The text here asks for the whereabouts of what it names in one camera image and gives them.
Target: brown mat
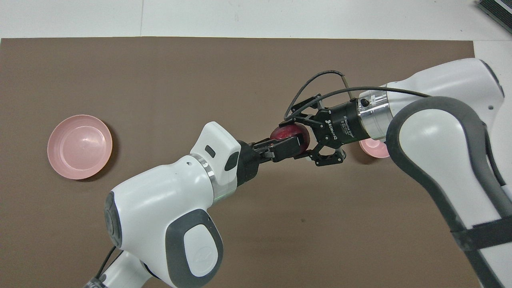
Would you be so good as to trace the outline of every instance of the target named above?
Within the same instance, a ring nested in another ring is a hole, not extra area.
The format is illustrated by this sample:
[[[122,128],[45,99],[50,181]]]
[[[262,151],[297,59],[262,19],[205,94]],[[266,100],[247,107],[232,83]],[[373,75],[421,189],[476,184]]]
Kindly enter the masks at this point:
[[[319,71],[382,85],[473,56],[471,42],[449,41],[2,39],[0,286],[82,287],[112,246],[109,190],[188,154],[211,120],[260,140]],[[325,76],[305,95],[340,86]],[[85,181],[62,178],[46,156],[52,130],[75,114],[114,135],[107,167]],[[337,166],[265,163],[211,208],[225,254],[207,287],[478,287],[427,192],[391,159],[345,150]]]

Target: metallic cylinder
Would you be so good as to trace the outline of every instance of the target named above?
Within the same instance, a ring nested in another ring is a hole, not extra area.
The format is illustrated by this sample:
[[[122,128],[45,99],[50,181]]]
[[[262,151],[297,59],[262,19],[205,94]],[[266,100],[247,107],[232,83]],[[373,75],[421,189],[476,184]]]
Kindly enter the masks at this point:
[[[384,139],[393,116],[386,91],[365,91],[359,95],[357,116],[368,135],[374,140]]]

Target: apple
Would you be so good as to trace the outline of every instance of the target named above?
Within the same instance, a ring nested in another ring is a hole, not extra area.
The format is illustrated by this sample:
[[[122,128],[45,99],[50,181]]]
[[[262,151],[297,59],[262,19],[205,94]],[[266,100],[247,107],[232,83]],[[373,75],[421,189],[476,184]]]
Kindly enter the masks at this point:
[[[301,153],[306,151],[309,146],[309,132],[308,129],[302,124],[290,124],[283,127],[277,127],[270,134],[270,139],[285,139],[291,136],[295,136],[297,134],[302,134],[304,138],[304,143],[301,145]]]

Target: black strap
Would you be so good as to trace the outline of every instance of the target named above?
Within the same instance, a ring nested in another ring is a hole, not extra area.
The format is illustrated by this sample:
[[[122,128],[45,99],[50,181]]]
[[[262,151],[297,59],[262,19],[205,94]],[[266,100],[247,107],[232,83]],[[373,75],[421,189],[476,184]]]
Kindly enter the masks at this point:
[[[473,226],[472,229],[452,231],[463,251],[475,251],[512,242],[512,216]]]

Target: white floor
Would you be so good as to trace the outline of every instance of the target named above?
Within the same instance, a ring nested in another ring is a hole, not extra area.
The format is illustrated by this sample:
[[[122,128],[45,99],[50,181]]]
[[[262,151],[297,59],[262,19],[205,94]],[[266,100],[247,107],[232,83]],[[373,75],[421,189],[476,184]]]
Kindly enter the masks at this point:
[[[512,35],[473,0],[0,0],[0,38],[111,36],[473,40],[506,95],[492,141],[512,183]]]

